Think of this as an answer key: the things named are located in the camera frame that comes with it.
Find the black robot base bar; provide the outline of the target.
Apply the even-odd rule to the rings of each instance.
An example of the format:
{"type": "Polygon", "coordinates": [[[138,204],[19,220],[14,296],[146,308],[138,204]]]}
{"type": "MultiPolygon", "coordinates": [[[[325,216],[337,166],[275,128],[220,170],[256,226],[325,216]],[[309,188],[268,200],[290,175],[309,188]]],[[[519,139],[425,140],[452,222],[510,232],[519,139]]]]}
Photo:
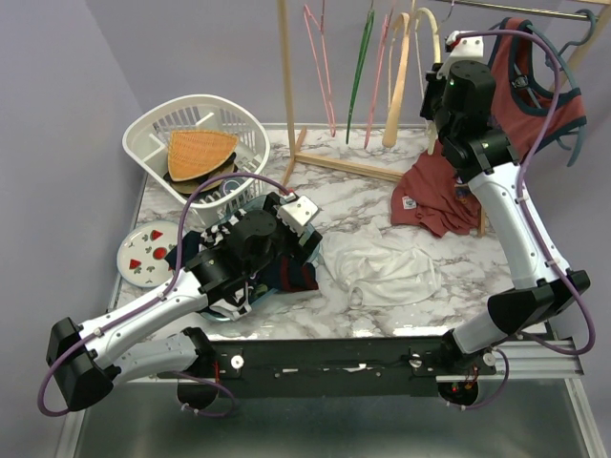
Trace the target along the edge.
{"type": "Polygon", "coordinates": [[[441,359],[430,337],[216,341],[186,367],[236,397],[434,396],[442,382],[494,375],[481,353],[441,359]]]}

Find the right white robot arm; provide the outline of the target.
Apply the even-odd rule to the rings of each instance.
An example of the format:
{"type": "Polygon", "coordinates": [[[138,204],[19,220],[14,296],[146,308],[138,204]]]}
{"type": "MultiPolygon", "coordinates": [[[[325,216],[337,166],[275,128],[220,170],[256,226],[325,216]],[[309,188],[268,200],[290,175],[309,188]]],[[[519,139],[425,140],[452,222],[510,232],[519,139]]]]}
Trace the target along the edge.
{"type": "Polygon", "coordinates": [[[472,365],[475,353],[564,311],[575,292],[589,288],[590,279],[554,249],[518,181],[522,168],[514,146],[489,123],[495,94],[490,69],[473,60],[436,63],[426,81],[420,114],[434,124],[442,156],[486,212],[513,284],[492,295],[485,311],[443,336],[439,362],[458,374],[472,365]]]}

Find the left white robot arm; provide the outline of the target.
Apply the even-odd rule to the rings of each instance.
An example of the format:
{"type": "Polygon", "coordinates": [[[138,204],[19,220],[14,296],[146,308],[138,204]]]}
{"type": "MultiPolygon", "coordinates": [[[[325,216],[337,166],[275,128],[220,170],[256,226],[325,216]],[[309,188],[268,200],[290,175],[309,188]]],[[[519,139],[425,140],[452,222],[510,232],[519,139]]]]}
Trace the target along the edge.
{"type": "Polygon", "coordinates": [[[175,248],[173,277],[136,301],[82,324],[65,318],[51,330],[46,382],[55,381],[69,411],[90,407],[118,383],[158,372],[185,371],[204,375],[213,349],[198,328],[187,328],[160,345],[145,339],[189,313],[219,301],[239,311],[251,278],[278,260],[304,266],[322,240],[321,234],[295,222],[285,206],[239,211],[228,221],[204,231],[199,252],[175,248]]]}

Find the white tank top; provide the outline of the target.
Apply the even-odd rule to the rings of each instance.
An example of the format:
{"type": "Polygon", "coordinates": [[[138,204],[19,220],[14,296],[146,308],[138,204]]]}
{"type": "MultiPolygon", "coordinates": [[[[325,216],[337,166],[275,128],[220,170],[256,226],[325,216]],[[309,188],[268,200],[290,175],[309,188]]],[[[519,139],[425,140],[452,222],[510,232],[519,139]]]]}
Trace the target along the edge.
{"type": "Polygon", "coordinates": [[[422,302],[441,287],[433,259],[410,241],[385,237],[370,224],[355,233],[328,232],[321,261],[348,301],[363,306],[422,302]]]}

